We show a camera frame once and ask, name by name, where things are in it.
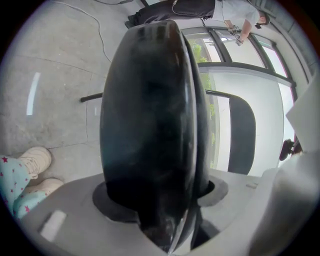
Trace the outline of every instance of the white cable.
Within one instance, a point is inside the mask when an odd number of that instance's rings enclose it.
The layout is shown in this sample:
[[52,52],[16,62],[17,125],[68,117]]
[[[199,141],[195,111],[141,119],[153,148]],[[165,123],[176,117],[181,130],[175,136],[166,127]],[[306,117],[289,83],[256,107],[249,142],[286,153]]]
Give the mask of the white cable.
[[50,2],[56,3],[56,4],[62,4],[62,5],[69,6],[69,7],[72,8],[72,9],[75,9],[75,10],[77,10],[77,11],[79,11],[79,12],[82,12],[82,13],[90,16],[91,18],[94,18],[94,19],[96,20],[96,22],[98,22],[98,27],[99,27],[99,30],[98,30],[98,31],[99,31],[99,36],[100,36],[101,41],[102,41],[102,50],[103,50],[104,56],[107,58],[107,60],[108,60],[109,62],[111,62],[111,60],[108,58],[108,56],[107,56],[107,54],[106,54],[106,51],[105,51],[105,42],[104,42],[104,39],[102,38],[102,35],[101,35],[101,25],[100,25],[99,20],[98,20],[96,17],[92,16],[91,14],[87,13],[86,11],[84,11],[84,10],[78,8],[78,7],[72,6],[72,5],[67,4],[67,3],[65,3],[65,2],[59,2],[59,1],[50,1]]

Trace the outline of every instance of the light blue pants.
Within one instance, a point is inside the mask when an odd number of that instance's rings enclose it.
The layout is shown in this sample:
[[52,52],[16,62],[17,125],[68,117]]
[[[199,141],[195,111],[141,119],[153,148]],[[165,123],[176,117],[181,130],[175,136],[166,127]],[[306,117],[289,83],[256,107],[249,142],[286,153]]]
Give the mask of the light blue pants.
[[26,166],[22,161],[0,155],[0,193],[8,210],[18,220],[46,198],[46,193],[36,190],[25,193],[30,182]]

